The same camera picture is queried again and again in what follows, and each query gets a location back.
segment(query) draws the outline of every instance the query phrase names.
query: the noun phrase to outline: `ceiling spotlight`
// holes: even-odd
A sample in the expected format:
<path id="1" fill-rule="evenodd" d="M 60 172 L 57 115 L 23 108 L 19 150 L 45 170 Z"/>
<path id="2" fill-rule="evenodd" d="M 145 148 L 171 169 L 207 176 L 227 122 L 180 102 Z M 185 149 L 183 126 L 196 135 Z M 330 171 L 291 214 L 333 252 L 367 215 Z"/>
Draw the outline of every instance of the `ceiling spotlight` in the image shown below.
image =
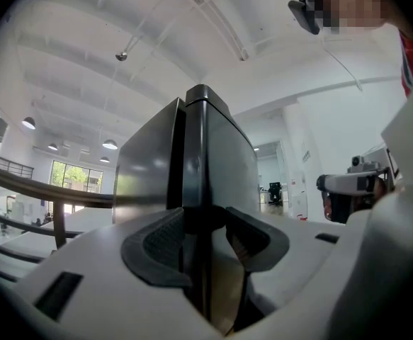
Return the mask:
<path id="1" fill-rule="evenodd" d="M 30 130 L 36 129 L 36 123 L 32 117 L 27 117 L 25 120 L 23 120 L 22 125 L 29 128 Z"/>
<path id="2" fill-rule="evenodd" d="M 115 141 L 113 140 L 106 140 L 104 141 L 104 143 L 102 144 L 102 146 L 104 146 L 106 149 L 110 149 L 110 150 L 116 150 L 118 148 L 118 145 L 116 144 Z"/>
<path id="3" fill-rule="evenodd" d="M 120 62 L 124 62 L 128 58 L 128 54 L 126 52 L 121 52 L 115 55 L 116 59 Z"/>

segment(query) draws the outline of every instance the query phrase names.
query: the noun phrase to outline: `black slot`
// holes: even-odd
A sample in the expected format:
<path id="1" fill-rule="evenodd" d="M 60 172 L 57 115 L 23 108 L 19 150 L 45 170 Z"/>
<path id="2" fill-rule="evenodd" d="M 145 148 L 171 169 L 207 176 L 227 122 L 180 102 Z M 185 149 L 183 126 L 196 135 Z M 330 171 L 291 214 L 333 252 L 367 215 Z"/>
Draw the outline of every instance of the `black slot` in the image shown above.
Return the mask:
<path id="1" fill-rule="evenodd" d="M 63 272 L 44 292 L 35 306 L 51 319 L 57 321 L 83 276 Z"/>
<path id="2" fill-rule="evenodd" d="M 319 239 L 320 241 L 325 241 L 328 243 L 336 244 L 339 241 L 340 237 L 338 235 L 321 233 L 321 234 L 318 234 L 315 238 Z"/>

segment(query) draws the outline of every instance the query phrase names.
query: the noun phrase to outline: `vr headset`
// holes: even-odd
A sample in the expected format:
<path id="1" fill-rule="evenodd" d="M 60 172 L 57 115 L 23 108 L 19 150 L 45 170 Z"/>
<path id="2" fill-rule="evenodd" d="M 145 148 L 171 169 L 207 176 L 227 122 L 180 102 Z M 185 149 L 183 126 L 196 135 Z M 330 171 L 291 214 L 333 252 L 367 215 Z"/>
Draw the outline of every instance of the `vr headset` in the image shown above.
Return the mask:
<path id="1" fill-rule="evenodd" d="M 299 25 L 311 34 L 318 35 L 321 27 L 339 27 L 339 20 L 332 19 L 331 12 L 324 10 L 323 0 L 291 0 L 288 8 Z"/>

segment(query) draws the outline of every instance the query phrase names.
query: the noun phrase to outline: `red object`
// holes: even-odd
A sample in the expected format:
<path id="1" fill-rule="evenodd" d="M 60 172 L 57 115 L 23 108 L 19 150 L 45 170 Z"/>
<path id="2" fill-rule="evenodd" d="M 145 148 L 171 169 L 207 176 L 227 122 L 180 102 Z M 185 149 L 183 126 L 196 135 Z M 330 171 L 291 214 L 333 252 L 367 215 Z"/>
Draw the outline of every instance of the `red object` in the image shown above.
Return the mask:
<path id="1" fill-rule="evenodd" d="M 400 32 L 403 49 L 402 84 L 406 97 L 409 97 L 413 88 L 413 40 Z"/>

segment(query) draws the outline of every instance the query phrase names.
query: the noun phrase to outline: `red shirt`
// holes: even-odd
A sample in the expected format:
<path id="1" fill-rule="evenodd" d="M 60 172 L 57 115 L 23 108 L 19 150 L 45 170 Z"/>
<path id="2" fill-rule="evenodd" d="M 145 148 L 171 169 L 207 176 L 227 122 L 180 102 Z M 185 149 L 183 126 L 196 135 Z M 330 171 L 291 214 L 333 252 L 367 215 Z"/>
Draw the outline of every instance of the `red shirt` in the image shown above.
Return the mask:
<path id="1" fill-rule="evenodd" d="M 402 66 L 402 84 L 406 97 L 409 97 L 413 89 L 413 40 L 410 40 L 400 32 L 402 39 L 403 66 Z"/>

